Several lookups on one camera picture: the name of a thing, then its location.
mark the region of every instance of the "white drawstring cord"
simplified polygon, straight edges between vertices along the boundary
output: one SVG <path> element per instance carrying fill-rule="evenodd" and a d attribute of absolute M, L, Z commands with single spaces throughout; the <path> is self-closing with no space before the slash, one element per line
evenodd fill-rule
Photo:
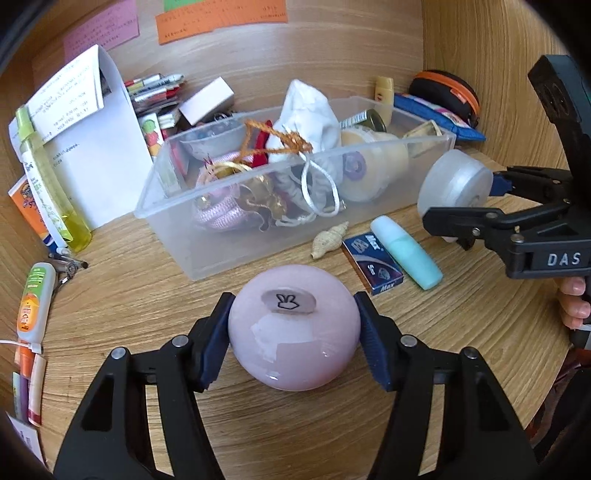
<path fill-rule="evenodd" d="M 283 125 L 283 130 L 288 134 L 291 133 L 290 129 L 288 129 L 285 125 Z M 336 185 L 335 181 L 333 180 L 333 177 L 323 167 L 318 165 L 316 162 L 312 161 L 309 156 L 300 152 L 300 157 L 305 162 L 304 168 L 302 169 L 302 172 L 301 172 L 301 179 L 297 179 L 296 176 L 291 171 L 291 169 L 289 169 L 289 173 L 287 174 L 287 177 L 289 179 L 291 179 L 295 184 L 301 186 L 301 194 L 302 194 L 303 199 L 306 202 L 309 210 L 311 211 L 311 213 L 309 215 L 301 215 L 297 219 L 283 217 L 281 220 L 276 222 L 276 225 L 278 225 L 278 226 L 298 226 L 298 225 L 302 225 L 304 223 L 313 222 L 314 220 L 316 220 L 316 216 L 334 217 L 334 216 L 338 215 L 340 212 L 339 191 L 337 189 L 337 185 Z M 330 189 L 332 191 L 333 199 L 335 201 L 335 207 L 330 212 L 325 212 L 324 209 L 319 209 L 314 204 L 312 198 L 310 197 L 310 190 L 308 187 L 308 173 L 310 171 L 310 167 L 318 170 L 328 180 L 328 182 L 330 184 Z M 283 186 L 287 187 L 287 188 L 284 188 L 284 190 L 292 197 L 292 200 L 296 204 L 298 204 L 294 195 L 296 194 L 296 190 L 299 190 L 299 189 L 295 189 L 293 187 L 289 188 L 289 185 L 286 185 L 286 184 Z"/>
<path fill-rule="evenodd" d="M 338 215 L 340 212 L 340 198 L 339 198 L 339 191 L 336 187 L 336 183 L 333 180 L 333 177 L 331 177 L 330 174 L 325 169 L 323 169 L 320 165 L 318 165 L 316 162 L 309 159 L 308 156 L 304 155 L 303 153 L 300 153 L 300 157 L 302 157 L 306 161 L 306 164 L 304 165 L 304 170 L 302 170 L 302 172 L 301 172 L 301 192 L 304 195 L 304 200 L 306 201 L 306 203 L 308 204 L 308 206 L 310 207 L 312 212 L 314 212 L 318 216 L 334 217 L 334 216 Z M 320 173 L 322 173 L 322 175 L 324 175 L 330 183 L 330 188 L 332 190 L 333 199 L 335 201 L 335 208 L 333 209 L 332 212 L 327 213 L 322 210 L 319 210 L 318 208 L 316 208 L 316 205 L 314 205 L 314 202 L 312 202 L 312 198 L 310 198 L 310 192 L 308 190 L 308 171 L 309 171 L 310 167 L 315 168 Z"/>

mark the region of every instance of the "blue pouch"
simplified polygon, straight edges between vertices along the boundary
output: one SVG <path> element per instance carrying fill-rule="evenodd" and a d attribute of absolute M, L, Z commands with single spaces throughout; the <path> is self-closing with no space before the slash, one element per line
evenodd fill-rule
<path fill-rule="evenodd" d="M 474 130 L 455 113 L 450 112 L 442 106 L 427 102 L 426 100 L 409 95 L 407 93 L 396 93 L 394 95 L 394 106 L 405 112 L 418 115 L 425 120 L 434 120 L 441 128 L 445 128 L 456 134 L 458 140 L 471 140 L 482 142 L 486 137 L 478 130 Z"/>

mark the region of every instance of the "green note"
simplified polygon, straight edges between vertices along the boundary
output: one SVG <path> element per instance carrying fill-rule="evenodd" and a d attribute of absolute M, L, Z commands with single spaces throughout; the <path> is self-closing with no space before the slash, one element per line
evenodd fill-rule
<path fill-rule="evenodd" d="M 170 12 L 175 8 L 184 7 L 185 5 L 196 4 L 201 0 L 164 0 L 164 11 Z"/>

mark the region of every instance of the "orange note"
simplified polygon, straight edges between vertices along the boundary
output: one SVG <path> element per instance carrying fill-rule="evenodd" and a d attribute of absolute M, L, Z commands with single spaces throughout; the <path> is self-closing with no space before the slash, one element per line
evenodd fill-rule
<path fill-rule="evenodd" d="M 164 45 L 181 38 L 211 32 L 214 29 L 211 27 L 212 20 L 203 8 L 206 1 L 186 5 L 156 16 L 158 43 Z"/>
<path fill-rule="evenodd" d="M 203 0 L 156 17 L 161 45 L 216 28 L 268 22 L 287 22 L 285 0 Z"/>

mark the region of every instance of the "human hand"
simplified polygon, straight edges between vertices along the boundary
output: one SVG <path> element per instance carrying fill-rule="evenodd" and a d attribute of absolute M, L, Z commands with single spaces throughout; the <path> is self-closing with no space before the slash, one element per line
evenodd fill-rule
<path fill-rule="evenodd" d="M 591 305 L 580 298 L 585 293 L 585 280 L 582 277 L 557 278 L 556 283 L 562 323 L 575 330 L 591 314 Z"/>

